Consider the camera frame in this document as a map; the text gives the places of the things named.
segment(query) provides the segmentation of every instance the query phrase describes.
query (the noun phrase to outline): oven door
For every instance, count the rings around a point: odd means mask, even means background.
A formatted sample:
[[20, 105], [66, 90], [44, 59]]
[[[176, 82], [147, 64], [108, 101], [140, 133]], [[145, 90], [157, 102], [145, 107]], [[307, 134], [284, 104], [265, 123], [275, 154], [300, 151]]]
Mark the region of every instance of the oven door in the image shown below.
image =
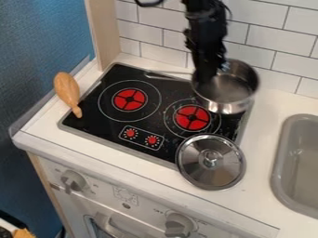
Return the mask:
[[52, 185], [73, 238], [163, 238], [164, 231], [103, 205], [83, 194]]

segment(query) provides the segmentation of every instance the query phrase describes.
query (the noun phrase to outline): robotic arm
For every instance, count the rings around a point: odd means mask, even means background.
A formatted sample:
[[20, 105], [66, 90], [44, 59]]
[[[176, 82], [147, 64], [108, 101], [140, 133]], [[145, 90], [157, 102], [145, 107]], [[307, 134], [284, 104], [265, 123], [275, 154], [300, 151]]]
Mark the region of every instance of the robotic arm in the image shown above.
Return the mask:
[[[164, 2], [135, 1], [141, 7], [154, 7]], [[194, 76], [201, 82], [207, 82], [225, 62], [223, 38], [227, 35], [228, 8], [221, 0], [182, 0], [182, 3], [186, 7], [186, 18], [190, 23], [190, 28], [184, 34], [186, 47], [192, 52]]]

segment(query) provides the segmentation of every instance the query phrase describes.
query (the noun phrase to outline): metal lid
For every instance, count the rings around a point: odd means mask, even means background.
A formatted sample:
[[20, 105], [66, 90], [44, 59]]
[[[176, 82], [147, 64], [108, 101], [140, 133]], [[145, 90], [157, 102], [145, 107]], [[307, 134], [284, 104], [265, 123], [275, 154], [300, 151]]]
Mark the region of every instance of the metal lid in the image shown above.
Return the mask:
[[235, 185], [245, 173], [245, 158], [230, 140], [213, 134], [185, 139], [176, 157], [182, 176], [191, 184], [210, 191]]

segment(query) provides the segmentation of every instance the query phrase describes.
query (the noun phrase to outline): black cooktop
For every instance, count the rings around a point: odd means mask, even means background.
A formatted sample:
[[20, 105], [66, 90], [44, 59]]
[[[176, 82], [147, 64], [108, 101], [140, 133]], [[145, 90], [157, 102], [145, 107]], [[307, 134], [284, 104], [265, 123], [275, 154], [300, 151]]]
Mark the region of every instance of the black cooktop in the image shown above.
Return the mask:
[[149, 77], [122, 64], [114, 64], [79, 107], [83, 117], [70, 112], [60, 123], [62, 129], [171, 163], [180, 143], [193, 135], [216, 133], [235, 140], [244, 115], [208, 112], [195, 99], [189, 81], [155, 73]]

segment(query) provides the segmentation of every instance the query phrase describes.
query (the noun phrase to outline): control knob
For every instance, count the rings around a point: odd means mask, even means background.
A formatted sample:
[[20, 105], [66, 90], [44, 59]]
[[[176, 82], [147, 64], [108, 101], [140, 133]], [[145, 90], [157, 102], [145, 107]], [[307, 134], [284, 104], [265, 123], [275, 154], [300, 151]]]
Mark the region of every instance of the control knob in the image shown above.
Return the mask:
[[82, 192], [84, 188], [88, 187], [83, 176], [72, 170], [66, 170], [60, 180], [65, 185], [65, 192], [68, 194], [70, 194], [71, 191]]
[[166, 219], [166, 237], [187, 238], [191, 235], [194, 225], [193, 222], [177, 213], [170, 214]]

